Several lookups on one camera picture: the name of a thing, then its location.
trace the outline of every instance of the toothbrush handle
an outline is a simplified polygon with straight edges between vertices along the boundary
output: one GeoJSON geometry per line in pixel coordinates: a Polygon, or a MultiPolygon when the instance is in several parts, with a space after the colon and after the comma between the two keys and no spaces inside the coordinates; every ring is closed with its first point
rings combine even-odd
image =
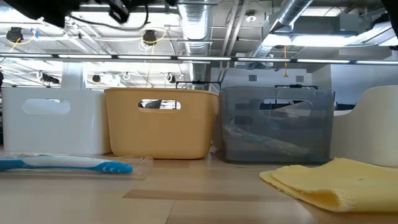
{"type": "Polygon", "coordinates": [[[108,174],[130,174],[133,168],[121,162],[74,156],[1,158],[0,171],[10,169],[80,169],[108,174]]]}

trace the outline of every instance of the yellow towel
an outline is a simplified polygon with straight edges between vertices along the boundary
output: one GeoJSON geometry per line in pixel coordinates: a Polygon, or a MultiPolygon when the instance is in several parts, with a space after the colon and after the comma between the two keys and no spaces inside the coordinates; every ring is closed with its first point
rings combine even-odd
{"type": "Polygon", "coordinates": [[[260,177],[286,194],[334,212],[398,212],[398,169],[349,159],[285,166],[260,177]]]}

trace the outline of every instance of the metal duct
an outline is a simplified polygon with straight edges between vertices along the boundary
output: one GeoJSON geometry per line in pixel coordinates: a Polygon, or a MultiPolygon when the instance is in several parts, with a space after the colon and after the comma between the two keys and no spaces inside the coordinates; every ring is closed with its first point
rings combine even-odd
{"type": "MultiPolygon", "coordinates": [[[[179,4],[178,9],[182,17],[184,37],[188,40],[206,40],[209,35],[211,7],[204,4],[179,4]]],[[[207,43],[187,42],[185,48],[190,56],[204,56],[209,52],[207,43]]],[[[192,81],[210,81],[210,64],[191,63],[190,77],[192,81]]],[[[208,85],[194,86],[194,89],[208,89],[208,85]]]]}
{"type": "MultiPolygon", "coordinates": [[[[277,12],[277,19],[269,26],[269,30],[266,30],[266,35],[281,27],[291,26],[312,2],[313,0],[285,0],[281,5],[280,11],[277,12]]],[[[273,46],[266,46],[261,43],[250,57],[264,58],[272,48],[273,46]]],[[[249,67],[253,69],[255,65],[250,64],[249,67]]]]}

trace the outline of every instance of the wooden table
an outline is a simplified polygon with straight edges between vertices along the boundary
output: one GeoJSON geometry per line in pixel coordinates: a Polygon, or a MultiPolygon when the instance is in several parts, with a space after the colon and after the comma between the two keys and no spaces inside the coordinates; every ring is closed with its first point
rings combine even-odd
{"type": "Polygon", "coordinates": [[[333,213],[267,185],[279,166],[198,161],[154,163],[145,180],[0,174],[1,224],[398,223],[398,214],[333,213]]]}

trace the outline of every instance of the cream storage bin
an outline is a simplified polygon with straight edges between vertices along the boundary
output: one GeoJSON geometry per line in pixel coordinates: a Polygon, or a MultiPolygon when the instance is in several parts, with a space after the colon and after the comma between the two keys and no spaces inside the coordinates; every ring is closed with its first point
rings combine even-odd
{"type": "Polygon", "coordinates": [[[110,152],[103,92],[9,87],[2,108],[6,152],[110,152]]]}
{"type": "Polygon", "coordinates": [[[352,111],[335,111],[331,159],[398,166],[398,86],[364,92],[352,111]]]}
{"type": "Polygon", "coordinates": [[[111,148],[117,156],[198,159],[210,149],[218,95],[198,90],[105,90],[111,148]],[[140,108],[142,100],[176,100],[180,110],[140,108]]]}

